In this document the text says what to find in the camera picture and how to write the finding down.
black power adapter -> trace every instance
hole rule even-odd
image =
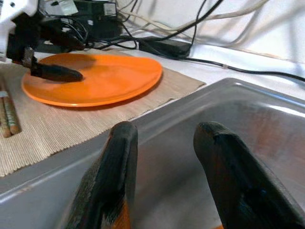
[[[175,40],[164,41],[145,41],[139,42],[139,50],[144,52],[150,52],[152,54],[160,55],[160,53],[171,57],[187,57],[190,54],[191,44],[186,42],[180,42]]]

plate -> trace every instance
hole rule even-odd
[[[132,56],[57,54],[40,61],[81,72],[82,82],[45,80],[26,73],[22,88],[30,98],[51,105],[88,107],[113,104],[138,96],[161,78],[155,60]]]

beige placemat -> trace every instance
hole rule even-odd
[[[89,53],[105,52],[95,50]],[[204,85],[203,82],[164,69],[160,83],[135,99],[108,106],[66,109],[28,98],[21,89],[21,79],[26,71],[16,64],[0,65],[22,127],[18,135],[7,139],[0,136],[0,177],[96,137],[120,121],[138,117]]]

sink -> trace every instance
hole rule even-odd
[[[235,131],[305,210],[304,101],[225,79],[133,121],[139,129],[135,229],[221,225],[193,149],[199,122]],[[0,180],[2,228],[52,229],[108,132]]]

